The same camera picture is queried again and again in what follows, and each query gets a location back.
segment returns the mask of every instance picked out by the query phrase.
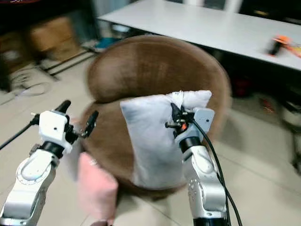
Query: cable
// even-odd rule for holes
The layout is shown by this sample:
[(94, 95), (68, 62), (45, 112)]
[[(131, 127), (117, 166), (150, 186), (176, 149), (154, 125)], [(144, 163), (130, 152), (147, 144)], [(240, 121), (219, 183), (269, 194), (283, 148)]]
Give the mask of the cable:
[[(214, 159), (215, 159), (215, 162), (216, 162), (216, 165), (217, 165), (217, 168), (218, 168), (218, 171), (220, 173), (220, 175), (217, 174), (217, 177), (218, 179), (220, 180), (221, 184), (223, 185), (224, 189), (225, 189), (225, 192), (226, 192), (226, 195), (227, 197), (229, 198), (230, 202), (231, 202), (231, 205), (234, 209), (234, 212), (235, 212), (235, 215), (236, 215), (236, 218), (237, 218), (237, 221), (238, 221), (238, 225), (239, 226), (242, 226), (242, 222), (241, 222), (241, 219), (240, 219), (240, 215), (239, 215), (239, 212), (237, 210), (237, 207), (234, 203), (234, 200), (232, 199), (227, 187), (226, 187), (226, 184), (225, 184), (225, 180), (224, 180), (224, 176), (223, 176), (223, 173), (222, 173), (222, 167), (221, 167), (221, 164), (220, 164), (220, 161), (218, 160), (218, 157), (217, 157), (217, 154), (215, 152), (215, 149), (209, 139), (209, 137), (207, 136), (207, 134), (203, 131), (203, 129), (199, 126), (199, 124), (194, 120), (192, 119), (192, 123), (197, 127), (197, 129), (202, 133), (202, 135), (204, 136), (205, 140), (207, 141), (211, 151), (212, 151), (212, 154), (214, 156)], [(229, 204), (228, 204), (228, 199), (226, 198), (226, 208), (227, 208), (227, 220), (228, 220), (228, 224), (231, 225), (231, 221), (230, 221), (230, 213), (229, 213)]]
[[(214, 149), (209, 137), (207, 136), (207, 134), (203, 131), (203, 129), (199, 126), (199, 124), (193, 118), (192, 118), (192, 123), (198, 128), (198, 130), (202, 133), (203, 137), (207, 141), (207, 143), (208, 143), (208, 145), (209, 145), (209, 147), (212, 151), (212, 154), (214, 156), (218, 171), (221, 175), (222, 185), (225, 187), (226, 183), (225, 183), (224, 175), (222, 173), (222, 167), (221, 167), (220, 161), (217, 158), (217, 154), (215, 152), (215, 149)], [(228, 222), (228, 225), (230, 226), (231, 225), (231, 219), (230, 219), (230, 212), (229, 212), (229, 202), (228, 202), (227, 198), (226, 198), (226, 209), (227, 209), (227, 222)]]
[(23, 129), (21, 129), (19, 132), (17, 132), (15, 135), (13, 135), (13, 137), (11, 137), (9, 140), (7, 140), (6, 142), (4, 142), (0, 146), (0, 150), (3, 149), (6, 145), (8, 145), (10, 142), (12, 142), (14, 139), (16, 139), (18, 136), (20, 136), (22, 133), (24, 133), (30, 126), (32, 126), (31, 123), (29, 123), (28, 125), (26, 125)]

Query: blue object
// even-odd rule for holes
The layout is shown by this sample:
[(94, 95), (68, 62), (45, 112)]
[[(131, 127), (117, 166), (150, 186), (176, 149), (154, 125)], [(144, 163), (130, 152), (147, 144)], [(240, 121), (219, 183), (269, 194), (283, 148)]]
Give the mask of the blue object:
[(117, 38), (102, 38), (96, 45), (96, 48), (107, 48), (110, 45), (114, 44), (115, 42), (119, 41), (121, 39)]

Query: tiled floor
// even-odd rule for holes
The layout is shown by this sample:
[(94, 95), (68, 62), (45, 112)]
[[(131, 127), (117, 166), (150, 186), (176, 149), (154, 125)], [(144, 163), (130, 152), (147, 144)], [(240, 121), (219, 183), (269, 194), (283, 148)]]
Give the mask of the tiled floor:
[[(54, 108), (64, 99), (72, 101), (68, 113), (79, 116), (91, 101), (85, 86), (90, 62), (91, 59), (59, 74), (60, 81), (33, 70), (33, 80), (50, 82), (51, 91), (38, 97), (18, 97), (0, 106), (0, 143), (31, 119), (30, 112)], [(224, 131), (214, 143), (245, 226), (301, 225), (301, 178), (289, 163), (289, 136), (278, 125), (232, 109)], [(31, 128), (0, 151), (0, 205), (14, 183), (18, 164), (39, 141), (38, 129)], [(38, 225), (90, 226), (95, 220), (80, 209), (76, 198), (76, 184), (59, 167)], [(235, 226), (233, 211), (231, 215)], [(191, 226), (187, 191), (157, 202), (124, 196), (114, 225)]]

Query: chair backrest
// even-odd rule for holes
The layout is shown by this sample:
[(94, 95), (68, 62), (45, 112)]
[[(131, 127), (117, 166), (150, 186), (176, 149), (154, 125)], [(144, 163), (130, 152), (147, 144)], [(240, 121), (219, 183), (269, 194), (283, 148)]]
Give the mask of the chair backrest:
[(230, 105), (228, 76), (202, 49), (177, 39), (136, 36), (112, 45), (91, 64), (88, 87), (98, 103), (125, 97), (210, 90), (215, 110), (211, 134), (219, 130)]

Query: brown chair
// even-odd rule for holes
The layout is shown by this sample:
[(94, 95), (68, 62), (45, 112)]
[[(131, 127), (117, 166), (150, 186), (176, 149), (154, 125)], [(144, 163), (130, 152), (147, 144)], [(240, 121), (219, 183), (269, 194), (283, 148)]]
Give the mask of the brown chair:
[(211, 139), (221, 129), (230, 105), (228, 77), (219, 63), (196, 46), (163, 36), (132, 37), (109, 47), (91, 64), (87, 84), (95, 102), (84, 112), (82, 126), (92, 111), (100, 115), (93, 133), (83, 141), (85, 150), (117, 178), (120, 187), (152, 198), (179, 188), (149, 190), (131, 183), (134, 155), (120, 101), (179, 90), (210, 90), (208, 107), (215, 111), (208, 133)]

